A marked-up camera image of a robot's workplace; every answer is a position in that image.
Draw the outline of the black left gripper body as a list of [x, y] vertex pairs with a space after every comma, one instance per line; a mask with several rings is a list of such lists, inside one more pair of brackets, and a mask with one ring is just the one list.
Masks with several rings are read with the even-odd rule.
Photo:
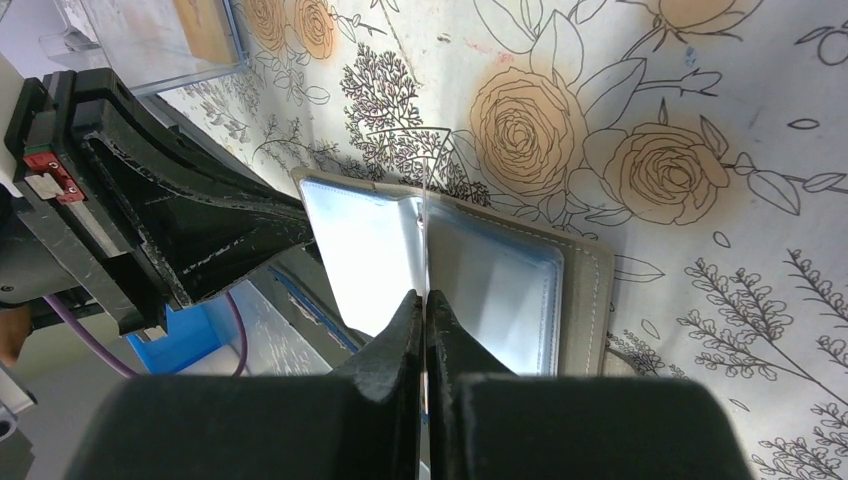
[[13, 96], [1, 129], [12, 161], [1, 216], [17, 218], [30, 243], [14, 257], [30, 277], [15, 282], [16, 298], [81, 288], [122, 335], [164, 325], [166, 296], [141, 249], [141, 223], [105, 173], [119, 163], [85, 143], [142, 109], [111, 69], [28, 78]]

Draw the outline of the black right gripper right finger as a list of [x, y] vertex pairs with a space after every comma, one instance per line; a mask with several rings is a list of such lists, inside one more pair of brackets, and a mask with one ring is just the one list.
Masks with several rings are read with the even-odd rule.
[[512, 373], [426, 302], [435, 479], [747, 479], [724, 411], [702, 385], [669, 378]]

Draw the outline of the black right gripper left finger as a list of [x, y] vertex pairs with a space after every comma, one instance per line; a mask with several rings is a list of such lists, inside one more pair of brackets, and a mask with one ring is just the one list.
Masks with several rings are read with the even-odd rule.
[[138, 376], [93, 418], [70, 479], [415, 479], [422, 300], [313, 376]]

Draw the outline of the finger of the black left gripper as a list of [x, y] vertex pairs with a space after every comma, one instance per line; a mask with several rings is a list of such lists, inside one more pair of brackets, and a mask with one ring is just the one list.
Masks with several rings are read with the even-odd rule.
[[70, 133], [86, 178], [128, 223], [141, 266], [172, 304], [222, 294], [313, 240], [303, 203], [167, 126], [108, 68], [71, 75]]

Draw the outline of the grey leather card holder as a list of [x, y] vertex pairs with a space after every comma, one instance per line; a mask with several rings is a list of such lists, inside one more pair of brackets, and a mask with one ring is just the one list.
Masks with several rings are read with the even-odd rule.
[[[344, 323], [385, 329], [422, 295], [421, 189], [299, 167], [305, 206]], [[429, 192], [429, 292], [518, 374], [602, 373], [614, 255], [601, 243]]]

